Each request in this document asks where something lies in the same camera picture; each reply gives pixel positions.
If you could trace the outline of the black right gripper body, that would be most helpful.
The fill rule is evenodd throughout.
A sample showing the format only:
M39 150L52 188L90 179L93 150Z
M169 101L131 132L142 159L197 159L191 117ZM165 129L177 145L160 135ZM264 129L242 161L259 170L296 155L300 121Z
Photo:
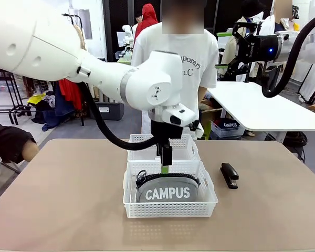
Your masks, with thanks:
M273 61L278 53L277 35L247 35L237 43L237 60L243 63Z

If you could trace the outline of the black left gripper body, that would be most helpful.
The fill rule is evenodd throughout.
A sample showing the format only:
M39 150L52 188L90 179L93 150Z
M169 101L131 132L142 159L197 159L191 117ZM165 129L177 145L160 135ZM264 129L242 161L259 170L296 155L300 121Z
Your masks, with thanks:
M180 139L182 132L182 127L151 120L151 134L156 139L158 145L167 144L169 139Z

